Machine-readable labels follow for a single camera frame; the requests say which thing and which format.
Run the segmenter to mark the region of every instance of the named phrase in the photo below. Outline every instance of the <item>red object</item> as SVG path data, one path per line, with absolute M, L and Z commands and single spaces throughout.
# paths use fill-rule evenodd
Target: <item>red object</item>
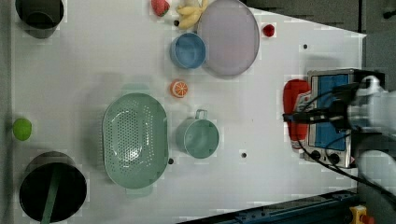
M 374 218 L 366 215 L 361 216 L 361 222 L 364 224 L 375 224 Z
M 165 0 L 151 0 L 152 9 L 157 16 L 162 17 L 169 10 L 169 3 Z
M 271 37 L 275 33 L 275 27 L 271 24 L 266 25 L 264 26 L 264 28 L 262 28 L 262 32 L 264 33 L 264 35 Z
M 308 82 L 300 79 L 289 81 L 283 90 L 283 108 L 285 114 L 291 114 L 298 110 L 299 107 L 301 109 L 301 103 L 307 103 L 305 99 L 309 99 L 310 96 L 311 87 L 309 86 Z M 308 125 L 288 122 L 288 128 L 291 146 L 294 149 L 300 149 L 301 147 L 297 140 L 301 140 L 301 143 L 303 143 L 303 140 L 306 138 Z

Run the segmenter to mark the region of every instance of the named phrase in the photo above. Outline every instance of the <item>orange slice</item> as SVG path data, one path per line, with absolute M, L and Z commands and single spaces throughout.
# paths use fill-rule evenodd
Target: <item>orange slice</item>
M 187 94 L 187 91 L 189 91 L 189 87 L 184 81 L 176 79 L 172 82 L 170 91 L 173 96 L 183 98 Z

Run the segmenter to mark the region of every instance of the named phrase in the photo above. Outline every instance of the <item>metal frame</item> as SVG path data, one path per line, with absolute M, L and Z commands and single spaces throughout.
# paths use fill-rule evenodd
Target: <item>metal frame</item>
M 343 190 L 288 203 L 252 208 L 216 217 L 185 223 L 257 224 L 257 223 L 345 223 L 352 221 L 350 206 L 358 205 L 359 197 Z

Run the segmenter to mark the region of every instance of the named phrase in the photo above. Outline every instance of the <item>green ball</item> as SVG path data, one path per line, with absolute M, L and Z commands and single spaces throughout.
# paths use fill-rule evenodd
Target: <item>green ball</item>
M 12 127 L 15 137 L 20 141 L 26 141 L 32 134 L 32 123 L 28 119 L 17 119 Z

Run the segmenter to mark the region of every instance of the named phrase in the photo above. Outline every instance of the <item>gray cup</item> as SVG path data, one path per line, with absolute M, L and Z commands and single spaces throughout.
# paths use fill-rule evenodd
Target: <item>gray cup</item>
M 16 0 L 15 7 L 26 32 L 35 38 L 47 38 L 64 17 L 62 0 Z
M 178 147 L 196 159 L 209 157 L 219 145 L 218 128 L 206 118 L 207 111 L 199 109 L 195 119 L 186 119 L 177 128 Z

